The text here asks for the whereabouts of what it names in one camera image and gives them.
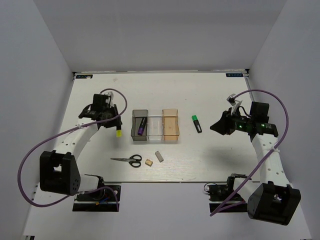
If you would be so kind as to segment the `yellow highlighter marker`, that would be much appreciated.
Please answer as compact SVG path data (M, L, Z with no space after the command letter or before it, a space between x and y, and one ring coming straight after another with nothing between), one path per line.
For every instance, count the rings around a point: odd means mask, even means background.
M122 127L120 125L116 127L116 137L122 137Z

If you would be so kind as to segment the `purple highlighter marker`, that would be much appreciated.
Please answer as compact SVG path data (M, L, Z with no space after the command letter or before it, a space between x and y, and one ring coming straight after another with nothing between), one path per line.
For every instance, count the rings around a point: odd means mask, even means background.
M147 121L148 121L147 117L142 117L141 118L141 121L140 121L140 124L139 124L139 127L138 127L138 131L137 131L137 134L139 136L142 136L144 134L144 130L145 130L145 127L147 125Z

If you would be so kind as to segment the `green highlighter marker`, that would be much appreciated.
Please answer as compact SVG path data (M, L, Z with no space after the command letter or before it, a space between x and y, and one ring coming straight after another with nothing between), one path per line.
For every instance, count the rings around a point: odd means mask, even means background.
M200 122L199 122L199 120L198 120L198 117L197 117L196 115L192 115L192 116L191 116L191 119L192 119L192 122L193 122L193 124L194 124L194 126L195 126L195 129L196 129L197 133L198 133L198 134L202 133L203 131L202 131Z

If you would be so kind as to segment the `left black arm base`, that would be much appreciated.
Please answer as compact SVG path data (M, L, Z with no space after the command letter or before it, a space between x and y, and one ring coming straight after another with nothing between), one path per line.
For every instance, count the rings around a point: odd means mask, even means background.
M95 193L76 195L73 212L118 212L120 205L122 186L119 184L107 185L109 189L103 189Z

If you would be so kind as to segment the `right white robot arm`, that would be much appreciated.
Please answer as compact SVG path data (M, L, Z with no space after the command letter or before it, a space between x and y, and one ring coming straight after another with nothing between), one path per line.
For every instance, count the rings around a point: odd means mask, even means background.
M250 219L287 226L300 203L301 193L291 186L285 175L275 147L278 130L275 124L269 123L269 104L253 101L250 111L244 114L240 113L241 104L234 100L210 129L221 135L231 135L235 131L247 133L257 160L269 156L258 168L259 182L253 182L245 174L233 173L225 184L206 185L204 191L209 195L210 212L226 201L219 209L222 213L247 212Z

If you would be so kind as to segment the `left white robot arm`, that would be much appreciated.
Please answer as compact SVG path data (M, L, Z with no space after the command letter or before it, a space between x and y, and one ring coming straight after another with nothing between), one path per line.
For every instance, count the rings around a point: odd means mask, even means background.
M122 121L113 93L93 95L93 102L78 116L75 130L52 151L44 151L39 158L40 189L44 192L74 196L88 192L94 199L105 196L103 178L97 175L80 174L77 160L100 128L115 128L116 136L122 135Z

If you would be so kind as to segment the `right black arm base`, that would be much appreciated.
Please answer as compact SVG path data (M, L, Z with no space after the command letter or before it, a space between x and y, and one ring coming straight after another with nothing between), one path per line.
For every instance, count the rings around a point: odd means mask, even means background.
M209 211L212 213L232 192L229 191L227 184L217 184L213 182L206 183L203 187L204 193L209 196ZM228 209L221 210L220 213L246 213L247 203L244 199L236 193L224 206L238 204Z

